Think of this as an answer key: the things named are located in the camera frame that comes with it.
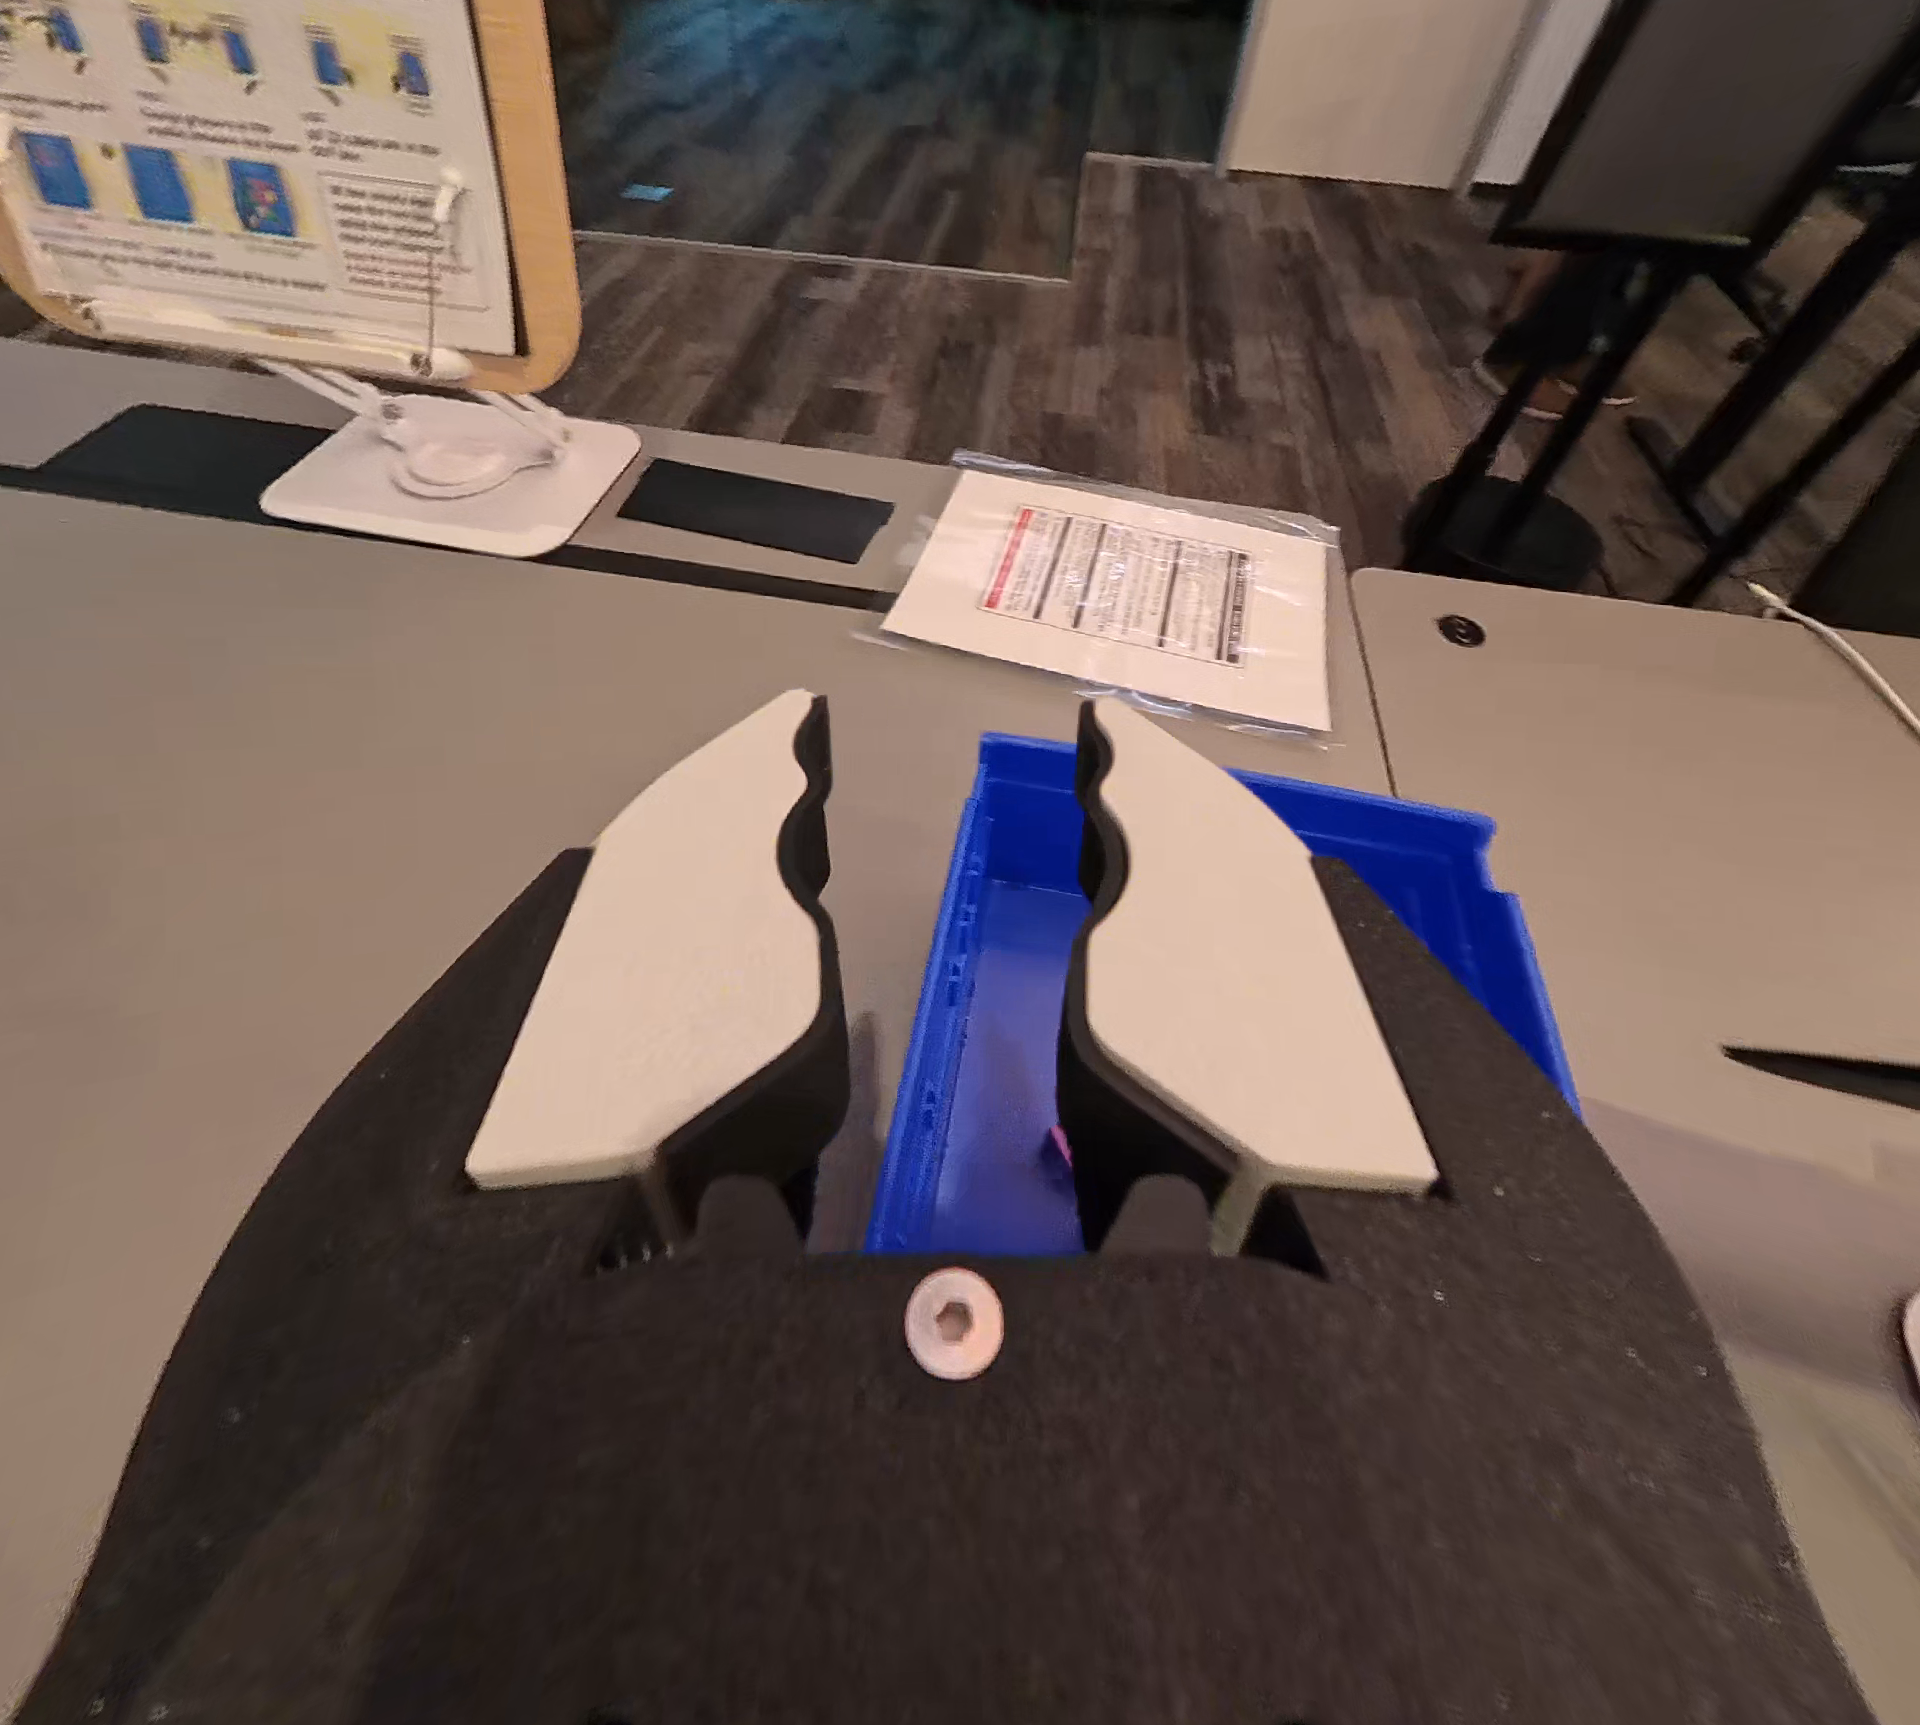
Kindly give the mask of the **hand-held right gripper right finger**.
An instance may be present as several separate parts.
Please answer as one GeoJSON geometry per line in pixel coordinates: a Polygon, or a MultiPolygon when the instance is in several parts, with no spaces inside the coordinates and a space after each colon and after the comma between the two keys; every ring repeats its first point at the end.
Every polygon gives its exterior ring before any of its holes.
{"type": "Polygon", "coordinates": [[[1120,702],[1083,705],[1074,795],[1060,1133],[1086,1250],[1158,1180],[1197,1198],[1214,1254],[1272,1253],[1303,1193],[1441,1194],[1310,847],[1120,702]]]}

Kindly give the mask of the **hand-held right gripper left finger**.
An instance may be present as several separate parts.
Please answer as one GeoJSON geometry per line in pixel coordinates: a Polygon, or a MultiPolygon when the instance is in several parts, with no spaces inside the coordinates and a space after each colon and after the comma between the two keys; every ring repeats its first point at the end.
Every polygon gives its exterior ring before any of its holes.
{"type": "Polygon", "coordinates": [[[807,1242],[851,1108],[824,904],[832,783],[828,700],[792,688],[601,830],[468,1145],[468,1185],[634,1185],[659,1239],[682,1245],[708,1193],[746,1180],[807,1242]]]}

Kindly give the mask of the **black pole with round disc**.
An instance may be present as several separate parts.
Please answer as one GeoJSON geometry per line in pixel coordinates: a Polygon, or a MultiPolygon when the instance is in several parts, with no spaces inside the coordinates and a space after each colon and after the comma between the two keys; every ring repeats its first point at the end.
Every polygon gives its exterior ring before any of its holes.
{"type": "Polygon", "coordinates": [[[1477,356],[1493,404],[1453,467],[1422,488],[1399,568],[1503,586],[1579,591],[1597,576],[1597,526],[1554,485],[1691,269],[1630,251],[1542,256],[1516,274],[1477,356]]]}

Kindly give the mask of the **paper in plastic sleeve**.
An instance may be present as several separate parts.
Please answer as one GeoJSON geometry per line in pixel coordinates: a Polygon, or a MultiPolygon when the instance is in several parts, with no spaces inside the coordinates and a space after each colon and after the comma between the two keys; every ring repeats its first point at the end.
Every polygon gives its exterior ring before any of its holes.
{"type": "Polygon", "coordinates": [[[875,642],[1174,720],[1333,741],[1337,526],[981,455],[952,471],[875,642]]]}

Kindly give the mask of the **black desk inlay plate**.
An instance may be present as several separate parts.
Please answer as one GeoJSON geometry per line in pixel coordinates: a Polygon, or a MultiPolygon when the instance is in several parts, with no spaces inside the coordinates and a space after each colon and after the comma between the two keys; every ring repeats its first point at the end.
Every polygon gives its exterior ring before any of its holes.
{"type": "Polygon", "coordinates": [[[238,493],[255,501],[327,437],[326,427],[136,404],[38,471],[55,483],[188,497],[238,493]]]}
{"type": "Polygon", "coordinates": [[[654,460],[617,516],[831,563],[857,565],[896,509],[882,499],[654,460]]]}

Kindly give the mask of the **blue plastic bin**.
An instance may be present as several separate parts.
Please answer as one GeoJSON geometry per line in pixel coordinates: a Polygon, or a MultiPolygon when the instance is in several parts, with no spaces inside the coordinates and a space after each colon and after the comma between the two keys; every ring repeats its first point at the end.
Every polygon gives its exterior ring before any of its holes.
{"type": "MultiPolygon", "coordinates": [[[[990,732],[977,750],[899,1074],[864,1250],[1058,1259],[1083,1250],[1072,1180],[1043,1169],[1084,816],[1070,743],[990,732]]],[[[1491,820],[1234,768],[1313,853],[1347,862],[1578,1108],[1491,820]]]]}

